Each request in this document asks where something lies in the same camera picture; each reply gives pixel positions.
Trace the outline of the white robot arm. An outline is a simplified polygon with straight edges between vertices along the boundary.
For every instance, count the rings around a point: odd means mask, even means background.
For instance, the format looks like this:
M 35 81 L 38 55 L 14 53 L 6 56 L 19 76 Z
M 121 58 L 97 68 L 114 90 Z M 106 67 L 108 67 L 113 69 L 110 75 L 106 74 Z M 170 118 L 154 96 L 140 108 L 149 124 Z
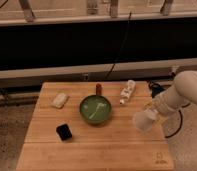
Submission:
M 177 74 L 173 84 L 156 95 L 146 110 L 155 115 L 170 117 L 188 102 L 197 105 L 197 71 L 183 71 Z

